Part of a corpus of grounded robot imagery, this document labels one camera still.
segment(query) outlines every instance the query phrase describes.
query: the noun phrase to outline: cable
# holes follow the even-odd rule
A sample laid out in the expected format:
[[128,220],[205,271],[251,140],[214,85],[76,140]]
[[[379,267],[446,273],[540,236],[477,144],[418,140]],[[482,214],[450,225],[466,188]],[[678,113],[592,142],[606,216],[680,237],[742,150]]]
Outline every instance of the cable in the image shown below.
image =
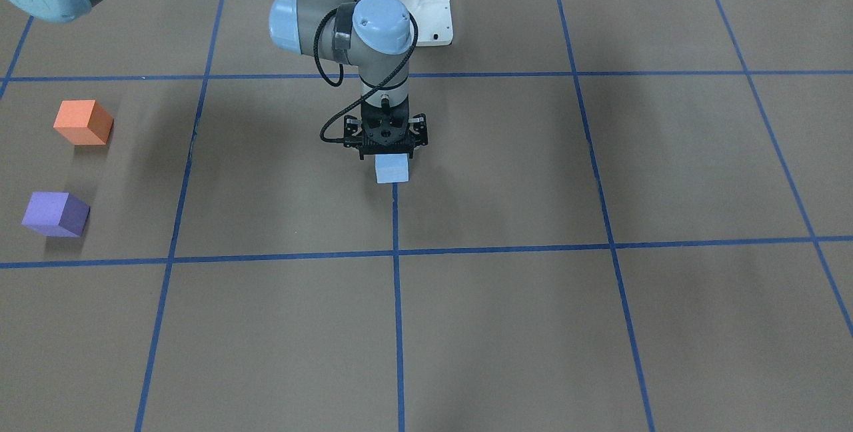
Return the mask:
[[323,66],[320,65],[320,56],[318,55],[320,49],[320,34],[323,33],[323,28],[326,27],[329,19],[332,19],[335,16],[335,13],[338,13],[338,9],[330,10],[329,13],[323,17],[323,20],[320,21],[320,25],[317,26],[317,32],[314,33],[314,65],[317,66],[317,71],[320,71],[320,75],[323,76],[323,80],[325,80],[326,83],[332,87],[340,87],[341,83],[344,83],[344,65],[338,64],[338,67],[341,68],[339,71],[338,82],[332,82],[332,79],[329,79],[329,76],[326,75],[325,71],[323,71]]
[[362,97],[359,97],[359,100],[354,101],[347,108],[333,115],[332,118],[329,119],[325,125],[323,125],[323,128],[320,129],[320,140],[325,141],[325,143],[344,143],[344,137],[333,139],[326,137],[326,130],[329,129],[329,126],[331,126],[335,122],[335,120],[340,119],[345,114],[350,112],[350,110],[353,110],[354,108],[365,103],[368,98],[371,98],[371,95],[374,95],[379,89],[386,86],[387,83],[391,82],[391,79],[394,79],[394,77],[397,76],[397,73],[399,73],[399,71],[403,70],[403,67],[405,67],[406,63],[409,61],[409,57],[412,56],[412,53],[415,52],[415,47],[417,47],[418,45],[418,23],[415,21],[415,16],[412,15],[411,12],[409,12],[409,20],[412,21],[412,27],[414,28],[415,32],[412,37],[412,45],[409,46],[409,50],[406,52],[406,56],[403,57],[403,60],[400,61],[400,65],[397,65],[397,68],[394,69],[392,73],[388,74],[388,77],[385,77],[382,82],[378,83],[378,85],[375,85],[370,91],[368,91],[367,94],[364,94],[362,95]]

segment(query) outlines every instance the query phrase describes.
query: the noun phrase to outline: purple cube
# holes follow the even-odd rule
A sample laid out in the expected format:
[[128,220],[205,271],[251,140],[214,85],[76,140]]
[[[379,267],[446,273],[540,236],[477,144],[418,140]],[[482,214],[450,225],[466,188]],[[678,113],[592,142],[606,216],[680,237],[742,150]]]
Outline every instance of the purple cube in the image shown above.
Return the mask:
[[89,206],[68,192],[33,192],[21,225],[47,237],[80,237]]

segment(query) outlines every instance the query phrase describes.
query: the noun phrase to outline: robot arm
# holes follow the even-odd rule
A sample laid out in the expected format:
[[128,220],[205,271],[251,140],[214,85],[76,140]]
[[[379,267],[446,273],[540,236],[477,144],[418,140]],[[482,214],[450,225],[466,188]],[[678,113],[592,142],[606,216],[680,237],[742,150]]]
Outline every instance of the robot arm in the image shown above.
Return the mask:
[[[103,0],[10,1],[36,18],[70,22]],[[417,44],[417,22],[401,1],[275,0],[269,33],[281,49],[315,56],[318,67],[320,58],[359,67],[363,95],[323,127],[324,141],[354,147],[362,159],[411,157],[415,147],[427,145],[424,115],[409,119],[408,59]],[[325,137],[335,119],[359,106],[362,119],[346,116],[344,137]]]

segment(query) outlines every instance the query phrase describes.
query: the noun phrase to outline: orange cube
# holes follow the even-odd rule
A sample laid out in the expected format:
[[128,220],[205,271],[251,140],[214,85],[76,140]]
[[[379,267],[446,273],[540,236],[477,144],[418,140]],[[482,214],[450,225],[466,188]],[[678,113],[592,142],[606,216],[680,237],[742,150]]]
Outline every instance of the orange cube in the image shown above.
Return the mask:
[[113,116],[96,101],[62,101],[54,129],[74,145],[106,145]]

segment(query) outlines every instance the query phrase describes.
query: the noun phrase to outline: cube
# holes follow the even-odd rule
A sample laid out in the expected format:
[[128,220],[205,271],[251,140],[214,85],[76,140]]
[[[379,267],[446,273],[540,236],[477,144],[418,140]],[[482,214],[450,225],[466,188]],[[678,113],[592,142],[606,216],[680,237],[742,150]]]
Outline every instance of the cube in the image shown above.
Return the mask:
[[376,156],[376,183],[409,182],[408,153],[381,153]]
[[106,145],[113,116],[97,101],[62,101],[54,129],[74,145]]
[[47,237],[80,237],[88,216],[89,206],[68,192],[33,192],[21,225]]

